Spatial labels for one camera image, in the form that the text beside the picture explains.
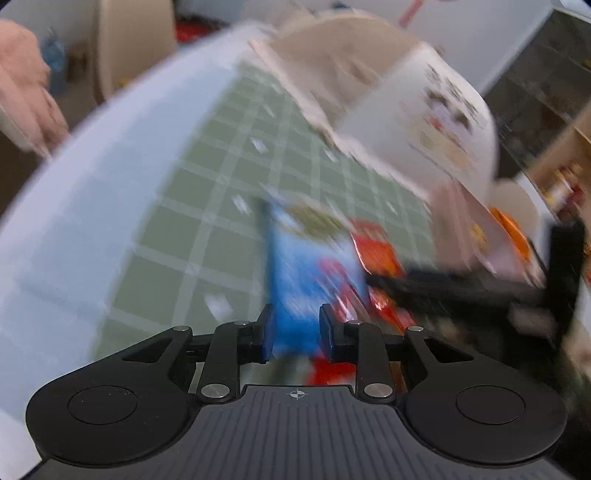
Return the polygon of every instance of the crosshair symbol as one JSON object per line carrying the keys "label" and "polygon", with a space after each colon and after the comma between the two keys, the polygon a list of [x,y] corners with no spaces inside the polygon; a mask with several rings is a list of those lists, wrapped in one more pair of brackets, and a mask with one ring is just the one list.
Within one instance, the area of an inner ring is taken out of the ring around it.
{"label": "crosshair symbol", "polygon": [[302,392],[302,390],[294,390],[293,392],[289,392],[287,395],[289,395],[291,398],[295,398],[296,400],[299,400],[301,398],[304,398],[304,395],[308,395],[308,394]]}

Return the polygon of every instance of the blue object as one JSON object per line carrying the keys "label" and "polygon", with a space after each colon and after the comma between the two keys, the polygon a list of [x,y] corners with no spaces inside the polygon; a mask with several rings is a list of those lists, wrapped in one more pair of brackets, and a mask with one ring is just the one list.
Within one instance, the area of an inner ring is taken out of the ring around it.
{"label": "blue object", "polygon": [[351,287],[367,303],[363,269],[346,219],[302,201],[272,197],[269,203],[273,353],[317,355],[320,306]]}
{"label": "blue object", "polygon": [[52,96],[61,95],[66,90],[67,56],[64,44],[52,29],[41,42],[41,58],[51,69],[49,93]]}

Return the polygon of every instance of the grey ribbed plate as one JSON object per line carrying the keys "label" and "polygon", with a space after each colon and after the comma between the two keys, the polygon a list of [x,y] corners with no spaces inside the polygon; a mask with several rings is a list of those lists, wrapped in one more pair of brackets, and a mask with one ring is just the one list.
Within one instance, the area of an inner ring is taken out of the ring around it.
{"label": "grey ribbed plate", "polygon": [[32,480],[491,478],[568,476],[546,460],[485,469],[442,458],[409,434],[393,408],[363,403],[348,387],[265,386],[249,386],[240,400],[203,408],[177,443],[149,459],[105,469],[50,460],[30,476]]}

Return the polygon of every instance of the metal screw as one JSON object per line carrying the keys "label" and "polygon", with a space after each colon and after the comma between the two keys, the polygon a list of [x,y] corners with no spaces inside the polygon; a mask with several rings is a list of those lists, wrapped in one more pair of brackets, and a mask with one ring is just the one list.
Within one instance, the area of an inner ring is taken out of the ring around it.
{"label": "metal screw", "polygon": [[223,398],[230,393],[230,389],[221,383],[210,383],[201,389],[201,395],[207,398]]}
{"label": "metal screw", "polygon": [[392,387],[385,383],[370,383],[363,389],[363,391],[366,395],[373,398],[386,398],[394,393]]}

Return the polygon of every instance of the green checkered tablecloth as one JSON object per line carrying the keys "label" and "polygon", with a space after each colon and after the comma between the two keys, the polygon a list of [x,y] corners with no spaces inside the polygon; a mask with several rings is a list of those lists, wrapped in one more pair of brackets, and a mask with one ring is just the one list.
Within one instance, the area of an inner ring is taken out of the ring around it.
{"label": "green checkered tablecloth", "polygon": [[425,204],[328,147],[274,77],[242,66],[149,208],[96,357],[173,325],[198,334],[255,320],[267,302],[261,206],[269,189],[378,222],[403,262],[433,263]]}

